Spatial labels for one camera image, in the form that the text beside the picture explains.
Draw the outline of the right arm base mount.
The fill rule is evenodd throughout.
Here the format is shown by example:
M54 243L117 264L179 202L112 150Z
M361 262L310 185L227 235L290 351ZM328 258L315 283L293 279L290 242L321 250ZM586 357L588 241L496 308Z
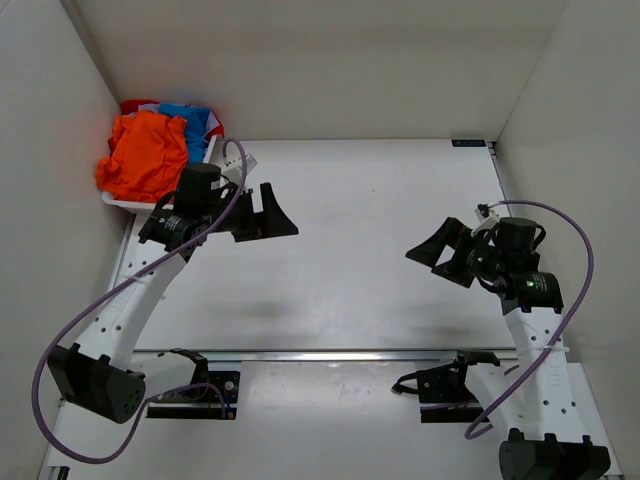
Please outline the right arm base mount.
M483 364L501 366L494 353L461 350L449 363L399 377L391 392L418 398L422 424L471 423L482 409L465 381L472 366Z

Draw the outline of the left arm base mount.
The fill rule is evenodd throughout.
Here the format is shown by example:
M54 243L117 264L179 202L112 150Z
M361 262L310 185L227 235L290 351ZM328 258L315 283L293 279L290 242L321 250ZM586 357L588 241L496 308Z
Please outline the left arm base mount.
M238 415L241 372L182 348L158 353L140 367L150 419L224 420Z

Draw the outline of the orange t shirt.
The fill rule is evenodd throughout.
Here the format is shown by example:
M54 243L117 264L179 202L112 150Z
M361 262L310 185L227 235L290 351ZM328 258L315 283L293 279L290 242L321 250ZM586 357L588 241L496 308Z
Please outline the orange t shirt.
M110 155L96 165L99 190L122 201L154 203L176 189L188 163L185 119L150 111L118 115Z

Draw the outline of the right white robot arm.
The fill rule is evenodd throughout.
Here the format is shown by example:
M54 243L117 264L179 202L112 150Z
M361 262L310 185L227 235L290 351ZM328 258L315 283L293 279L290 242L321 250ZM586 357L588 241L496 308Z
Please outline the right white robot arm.
M591 437L578 410L566 357L567 319L556 277L539 270L537 248L546 232L538 223L493 212L471 229L449 217L408 259L452 283L478 282L496 295L513 338L517 378L508 379L491 352L460 352L448 376L449 391L473 398L483 421L504 439L499 447L505 479L601 479L609 450Z

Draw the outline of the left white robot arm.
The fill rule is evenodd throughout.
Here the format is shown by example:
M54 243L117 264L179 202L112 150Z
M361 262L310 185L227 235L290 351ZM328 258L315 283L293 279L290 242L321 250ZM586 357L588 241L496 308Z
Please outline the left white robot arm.
M260 186L261 211L251 192L235 182L219 183L215 165L194 164L175 190L155 204L139 232L133 263L120 278L120 291L70 348L56 346L47 365L64 400L117 424L127 422L143 401L177 388L188 398L208 389L205 358L174 348L145 365L133 350L172 280L204 244L207 229L229 232L235 242L293 236L298 227L279 206L270 184Z

